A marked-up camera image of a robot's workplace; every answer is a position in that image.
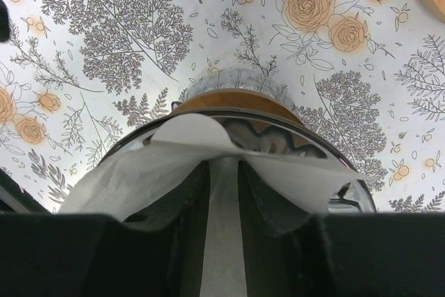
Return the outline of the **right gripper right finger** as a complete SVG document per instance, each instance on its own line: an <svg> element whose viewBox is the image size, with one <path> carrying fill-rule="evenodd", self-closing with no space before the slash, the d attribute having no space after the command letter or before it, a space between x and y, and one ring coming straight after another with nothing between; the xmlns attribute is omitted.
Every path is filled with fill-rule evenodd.
<svg viewBox="0 0 445 297"><path fill-rule="evenodd" d="M297 296L300 256L293 233L309 214L244 161L237 181L248 296Z"/></svg>

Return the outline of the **clear glass dripper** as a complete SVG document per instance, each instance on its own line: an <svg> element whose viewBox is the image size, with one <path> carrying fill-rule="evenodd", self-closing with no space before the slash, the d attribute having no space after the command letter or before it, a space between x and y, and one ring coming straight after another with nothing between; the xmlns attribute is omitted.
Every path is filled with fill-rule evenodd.
<svg viewBox="0 0 445 297"><path fill-rule="evenodd" d="M329 159L353 169L353 165L338 149L314 132L295 122L242 109L198 110L219 122L230 140L240 149L251 151L298 154L304 157ZM347 190L333 195L329 202L331 212L375 212L376 207L365 182L360 179L346 184Z"/></svg>

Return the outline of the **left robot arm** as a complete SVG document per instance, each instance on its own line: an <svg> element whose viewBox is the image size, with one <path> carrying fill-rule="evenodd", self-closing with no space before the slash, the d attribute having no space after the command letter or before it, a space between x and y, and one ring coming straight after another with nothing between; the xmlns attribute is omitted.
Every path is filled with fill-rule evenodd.
<svg viewBox="0 0 445 297"><path fill-rule="evenodd" d="M0 42L10 39L10 18L6 4L0 0Z"/></svg>

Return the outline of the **grey glass server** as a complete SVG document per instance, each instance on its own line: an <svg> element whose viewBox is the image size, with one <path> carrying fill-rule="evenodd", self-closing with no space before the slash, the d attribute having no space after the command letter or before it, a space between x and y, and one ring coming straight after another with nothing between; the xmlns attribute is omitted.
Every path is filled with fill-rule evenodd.
<svg viewBox="0 0 445 297"><path fill-rule="evenodd" d="M287 85L276 82L272 74L243 68L210 70L200 78L194 78L194 82L181 93L179 101L187 102L203 93L219 93L229 89L259 93L279 102L292 112L296 110Z"/></svg>

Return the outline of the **white paper coffee filter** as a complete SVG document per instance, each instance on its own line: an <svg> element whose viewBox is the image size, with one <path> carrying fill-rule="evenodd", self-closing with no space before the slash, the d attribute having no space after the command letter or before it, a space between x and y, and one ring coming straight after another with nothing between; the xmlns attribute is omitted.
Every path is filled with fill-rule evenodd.
<svg viewBox="0 0 445 297"><path fill-rule="evenodd" d="M172 116L122 139L62 214L174 229L180 296L290 296L291 233L312 214L375 213L362 171L299 125L252 113Z"/></svg>

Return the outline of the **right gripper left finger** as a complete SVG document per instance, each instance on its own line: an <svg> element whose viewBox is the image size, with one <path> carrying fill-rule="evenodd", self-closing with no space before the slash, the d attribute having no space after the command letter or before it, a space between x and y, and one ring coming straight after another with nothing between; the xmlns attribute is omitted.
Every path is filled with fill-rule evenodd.
<svg viewBox="0 0 445 297"><path fill-rule="evenodd" d="M198 296L210 197L209 163L200 163L185 180L124 224L148 233L142 247L139 296Z"/></svg>

